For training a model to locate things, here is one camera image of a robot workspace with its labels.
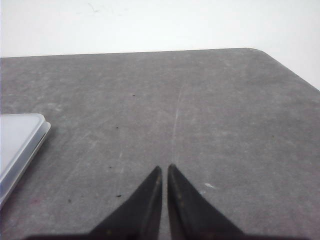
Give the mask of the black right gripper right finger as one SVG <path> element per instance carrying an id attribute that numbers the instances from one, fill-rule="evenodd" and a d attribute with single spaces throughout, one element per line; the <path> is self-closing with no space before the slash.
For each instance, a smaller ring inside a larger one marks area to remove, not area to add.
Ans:
<path id="1" fill-rule="evenodd" d="M 167 205 L 173 240 L 225 240 L 245 236 L 174 164 L 168 167 Z"/>

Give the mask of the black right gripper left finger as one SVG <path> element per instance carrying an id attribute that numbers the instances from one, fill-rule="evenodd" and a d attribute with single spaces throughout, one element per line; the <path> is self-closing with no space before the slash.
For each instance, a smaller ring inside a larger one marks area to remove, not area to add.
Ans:
<path id="1" fill-rule="evenodd" d="M 88 233 L 88 239 L 157 240 L 162 194 L 162 170 L 156 166 L 122 205 Z"/>

